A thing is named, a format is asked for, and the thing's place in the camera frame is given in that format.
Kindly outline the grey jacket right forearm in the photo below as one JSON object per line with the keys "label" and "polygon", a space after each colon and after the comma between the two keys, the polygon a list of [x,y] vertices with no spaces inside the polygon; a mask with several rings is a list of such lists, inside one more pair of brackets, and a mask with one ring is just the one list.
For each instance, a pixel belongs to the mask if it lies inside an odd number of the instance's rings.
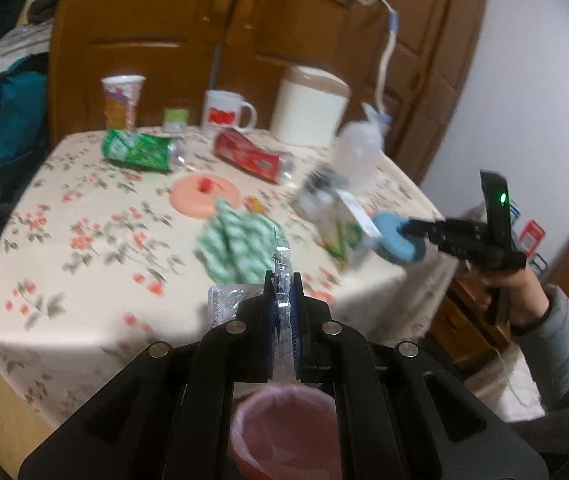
{"label": "grey jacket right forearm", "polygon": [[535,322],[514,325],[511,336],[539,388],[542,406],[557,412],[569,408],[569,298],[556,285],[544,286],[543,292],[547,311]]}

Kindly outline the person's right hand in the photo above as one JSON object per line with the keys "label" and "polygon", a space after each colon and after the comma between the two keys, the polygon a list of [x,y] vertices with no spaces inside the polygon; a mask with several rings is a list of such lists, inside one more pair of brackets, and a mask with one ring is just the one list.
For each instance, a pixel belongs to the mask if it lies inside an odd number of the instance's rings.
{"label": "person's right hand", "polygon": [[469,263],[460,264],[458,278],[467,287],[478,308],[485,312],[492,302],[490,290],[507,292],[511,327],[531,327],[542,321],[550,301],[533,270],[526,266],[516,271],[481,271]]}

